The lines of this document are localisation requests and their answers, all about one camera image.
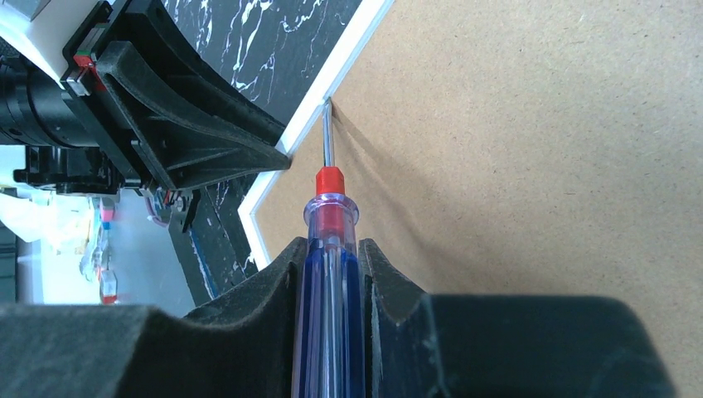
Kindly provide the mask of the blue red screwdriver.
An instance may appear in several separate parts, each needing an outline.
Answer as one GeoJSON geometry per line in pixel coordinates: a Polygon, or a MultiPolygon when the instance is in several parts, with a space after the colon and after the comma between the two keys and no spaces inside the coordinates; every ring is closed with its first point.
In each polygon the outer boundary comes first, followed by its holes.
{"type": "Polygon", "coordinates": [[[359,211],[335,164],[332,101],[322,106],[316,194],[304,208],[307,250],[298,284],[293,397],[363,397],[366,343],[363,278],[357,260],[359,211]]]}

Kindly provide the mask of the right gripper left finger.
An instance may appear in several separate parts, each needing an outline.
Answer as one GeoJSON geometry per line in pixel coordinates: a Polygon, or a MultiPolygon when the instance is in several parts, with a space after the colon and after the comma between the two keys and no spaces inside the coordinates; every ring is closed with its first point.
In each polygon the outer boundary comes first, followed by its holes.
{"type": "Polygon", "coordinates": [[[4,305],[4,397],[287,397],[307,241],[184,317],[144,305],[4,305]]]}

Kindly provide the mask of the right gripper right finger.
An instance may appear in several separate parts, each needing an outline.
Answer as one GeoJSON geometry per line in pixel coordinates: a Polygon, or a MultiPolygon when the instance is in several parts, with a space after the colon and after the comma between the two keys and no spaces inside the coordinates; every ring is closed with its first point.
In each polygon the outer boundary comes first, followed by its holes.
{"type": "Polygon", "coordinates": [[[673,397],[643,323],[598,296],[431,294],[378,244],[366,271],[372,397],[673,397]]]}

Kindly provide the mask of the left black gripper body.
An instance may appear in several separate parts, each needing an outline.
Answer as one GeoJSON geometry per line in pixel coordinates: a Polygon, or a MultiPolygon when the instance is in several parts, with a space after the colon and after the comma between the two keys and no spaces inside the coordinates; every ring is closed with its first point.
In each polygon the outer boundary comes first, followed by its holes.
{"type": "Polygon", "coordinates": [[[96,70],[98,38],[90,32],[69,42],[63,87],[1,42],[1,147],[23,150],[22,164],[9,168],[10,182],[68,196],[143,187],[131,110],[96,70]]]}

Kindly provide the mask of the white picture frame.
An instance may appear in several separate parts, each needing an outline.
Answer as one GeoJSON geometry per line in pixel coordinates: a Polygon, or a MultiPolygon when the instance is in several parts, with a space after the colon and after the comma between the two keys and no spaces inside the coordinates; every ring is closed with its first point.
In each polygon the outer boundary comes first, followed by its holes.
{"type": "Polygon", "coordinates": [[[333,99],[359,238],[433,292],[619,299],[701,396],[701,2],[396,1],[333,99]]]}

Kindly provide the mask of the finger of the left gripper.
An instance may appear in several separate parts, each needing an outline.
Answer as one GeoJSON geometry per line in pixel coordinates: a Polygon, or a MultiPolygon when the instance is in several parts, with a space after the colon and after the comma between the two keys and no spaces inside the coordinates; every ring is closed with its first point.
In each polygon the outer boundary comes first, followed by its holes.
{"type": "Polygon", "coordinates": [[[276,148],[252,148],[195,133],[151,110],[125,88],[129,61],[141,61],[129,41],[113,41],[98,61],[107,90],[130,108],[139,143],[134,149],[153,179],[172,191],[192,190],[237,177],[287,170],[290,158],[276,148]]]}
{"type": "Polygon", "coordinates": [[[159,1],[131,1],[124,32],[141,61],[129,61],[125,88],[166,120],[204,136],[272,148],[284,126],[254,105],[196,53],[159,1]]]}

